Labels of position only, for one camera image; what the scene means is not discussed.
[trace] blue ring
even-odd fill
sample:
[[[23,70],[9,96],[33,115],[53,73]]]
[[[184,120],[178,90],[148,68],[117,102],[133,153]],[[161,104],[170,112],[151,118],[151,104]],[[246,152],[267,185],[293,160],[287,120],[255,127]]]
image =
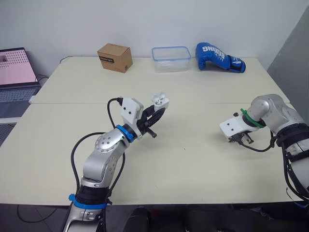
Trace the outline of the blue ring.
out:
[[[69,195],[69,200],[74,203],[74,205],[81,209],[104,209],[106,208],[106,204],[82,204],[79,203],[74,194]]]
[[[130,132],[128,132],[124,127],[117,125],[116,128],[118,128],[123,134],[125,134],[125,136],[127,137],[127,139],[129,140],[129,142],[133,142],[133,134],[131,134]]]

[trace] boxing glove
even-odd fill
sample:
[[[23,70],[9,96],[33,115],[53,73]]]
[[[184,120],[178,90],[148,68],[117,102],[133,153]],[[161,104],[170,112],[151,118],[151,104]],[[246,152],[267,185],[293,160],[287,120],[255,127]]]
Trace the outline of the boxing glove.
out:
[[[206,61],[211,61],[222,69],[242,73],[246,70],[246,64],[241,59],[226,55],[216,46],[210,43],[199,43],[195,50],[198,68],[205,69]]]

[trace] black wire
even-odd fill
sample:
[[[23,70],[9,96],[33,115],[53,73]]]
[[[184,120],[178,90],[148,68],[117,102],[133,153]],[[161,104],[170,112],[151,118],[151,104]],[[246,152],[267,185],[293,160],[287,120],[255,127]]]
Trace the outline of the black wire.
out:
[[[110,104],[111,104],[111,102],[113,102],[113,101],[118,101],[118,100],[119,100],[118,98],[112,98],[112,99],[110,99],[110,100],[108,101],[108,103],[107,103],[107,113],[108,113],[108,116],[109,116],[109,118],[110,118],[110,121],[111,121],[111,124],[112,124],[112,127],[113,127],[113,128],[115,128],[115,124],[114,124],[114,121],[113,121],[113,119],[112,119],[112,115],[111,115],[111,111],[110,111]],[[112,190],[114,189],[114,187],[115,187],[115,185],[116,185],[116,183],[117,183],[117,181],[118,181],[118,179],[119,179],[119,177],[120,177],[120,175],[121,175],[121,173],[122,173],[122,171],[123,171],[123,169],[124,169],[125,161],[126,161],[126,154],[123,153],[123,154],[122,154],[122,163],[121,163],[121,167],[120,167],[120,170],[119,170],[119,172],[118,172],[118,175],[117,175],[116,179],[114,180],[114,182],[113,182],[111,188],[109,189],[108,194],[107,194],[106,197],[105,197],[104,202],[105,202],[106,204],[108,203],[108,198],[111,196]],[[103,209],[103,211],[102,211],[102,222],[100,222],[100,223],[101,223],[100,229],[102,229],[103,232],[106,232],[106,231],[107,231],[107,230],[106,230],[106,207],[105,207],[105,208]]]
[[[115,128],[115,124],[114,124],[114,121],[112,119],[112,115],[111,115],[111,111],[110,111],[110,104],[112,101],[119,101],[119,98],[112,98],[108,101],[107,103],[107,112],[108,112],[108,116],[110,118],[110,121],[111,121],[111,124],[112,124],[112,127]],[[78,145],[86,138],[92,136],[92,135],[96,135],[96,134],[104,134],[104,132],[94,132],[94,133],[91,133],[91,134],[88,134],[86,136],[84,136],[83,138],[81,138],[74,146],[72,152],[71,152],[71,165],[72,165],[72,169],[73,169],[73,172],[74,172],[74,176],[75,176],[75,180],[76,180],[76,194],[78,193],[78,190],[79,190],[79,186],[80,186],[80,182],[79,182],[79,177],[78,177],[78,173],[76,171],[76,167],[75,167],[75,162],[74,162],[74,153],[75,153],[75,150],[76,148],[78,147]],[[121,163],[121,167],[120,167],[120,170],[118,172],[118,175],[117,177],[115,178],[111,188],[109,189],[105,199],[104,199],[104,202],[105,204],[108,203],[108,198],[111,196],[112,194],[112,190],[114,189],[118,179],[120,178],[121,176],[121,173],[124,169],[124,166],[125,166],[125,161],[126,161],[126,155],[125,153],[122,154],[122,163]],[[98,226],[97,228],[97,231],[98,229],[102,229],[104,232],[106,232],[106,207],[103,208],[102,210],[102,219],[101,221],[99,222],[100,223],[100,226]]]
[[[72,165],[72,169],[74,172],[74,176],[75,176],[75,180],[76,180],[76,194],[78,193],[78,189],[79,189],[79,178],[78,178],[78,173],[76,171],[76,167],[75,167],[75,162],[74,162],[74,153],[76,148],[78,147],[78,145],[86,138],[92,136],[92,135],[96,135],[96,134],[104,134],[105,132],[94,132],[94,133],[90,133],[88,135],[85,135],[83,138],[81,138],[73,147],[72,152],[71,152],[71,165]]]
[[[73,56],[67,56],[67,57],[62,58],[62,59],[59,61],[59,64],[61,64],[61,62],[62,62],[64,59],[68,58],[68,57],[73,57]]]
[[[44,76],[44,77],[42,77],[42,78],[40,78],[40,79],[39,79],[39,78],[37,78],[37,80],[38,80],[38,81],[41,81],[41,80],[43,80],[44,78],[48,79],[49,77]]]
[[[309,199],[304,197],[302,194],[300,194],[296,189],[294,189],[290,183],[289,176],[288,176],[288,171],[287,171],[287,158],[286,158],[286,153],[285,153],[285,148],[284,144],[282,143],[281,145],[282,148],[282,154],[283,154],[283,172],[284,172],[284,179],[290,190],[300,199],[304,201],[308,201]]]
[[[34,209],[35,209],[35,211],[38,212],[38,214],[40,215],[40,217],[43,219],[43,217],[42,217],[42,215],[40,214],[40,212],[38,211],[37,207],[34,207]],[[53,232],[52,229],[51,229],[51,228],[48,226],[48,224],[46,223],[46,221],[43,221],[43,222],[44,222],[44,224],[47,226],[48,230],[49,230],[50,232]]]
[[[43,219],[41,219],[41,220],[38,220],[38,221],[26,221],[26,220],[24,220],[24,219],[21,218],[21,216],[20,216],[20,214],[19,214],[19,205],[17,205],[17,216],[18,216],[18,218],[19,218],[21,221],[23,221],[23,222],[25,222],[25,223],[38,223],[38,222],[41,222],[41,221],[44,221],[44,220],[48,219],[51,215],[53,215],[53,213],[54,213],[56,210],[57,210],[57,209],[54,209],[54,210],[50,213],[50,215],[48,215],[47,217],[45,217],[45,218],[43,218]]]
[[[239,141],[239,144],[242,145],[245,148],[248,148],[248,149],[252,150],[252,151],[265,152],[265,151],[268,151],[269,149],[271,149],[272,147],[274,147],[275,141],[277,139],[276,137],[274,137],[274,134],[273,134],[272,131],[270,131],[270,137],[271,138],[270,138],[269,146],[267,148],[265,148],[265,149],[262,149],[262,150],[256,149],[256,148],[248,146],[248,145],[245,145],[241,140]]]
[[[108,197],[112,194],[112,190],[114,189],[121,173],[122,173],[122,170],[124,169],[124,166],[125,166],[125,161],[126,161],[126,155],[125,153],[122,154],[122,163],[121,163],[121,167],[120,167],[120,170],[118,172],[118,175],[116,177],[116,179],[114,180],[110,190],[108,191],[108,194],[106,195],[105,197],[105,203],[107,204],[107,201],[108,201]],[[106,232],[106,207],[103,209],[103,212],[102,212],[102,230],[103,232]]]
[[[118,100],[118,98],[112,98],[107,103],[107,113],[108,113],[108,117],[110,118],[110,121],[111,121],[111,124],[112,124],[113,128],[115,128],[115,124],[114,124],[114,121],[112,119],[111,110],[110,110],[110,104],[111,104],[111,102],[116,101],[116,100]]]

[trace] laptop screen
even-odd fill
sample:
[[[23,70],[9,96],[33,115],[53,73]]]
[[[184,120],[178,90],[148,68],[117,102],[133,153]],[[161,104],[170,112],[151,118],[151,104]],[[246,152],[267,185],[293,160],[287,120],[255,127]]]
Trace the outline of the laptop screen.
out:
[[[35,82],[24,48],[0,50],[0,85]]]

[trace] gray wall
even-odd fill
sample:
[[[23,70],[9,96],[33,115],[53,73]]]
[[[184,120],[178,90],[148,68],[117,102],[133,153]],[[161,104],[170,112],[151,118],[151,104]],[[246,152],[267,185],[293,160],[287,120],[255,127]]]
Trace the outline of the gray wall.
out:
[[[309,7],[271,63],[268,73],[309,123]]]

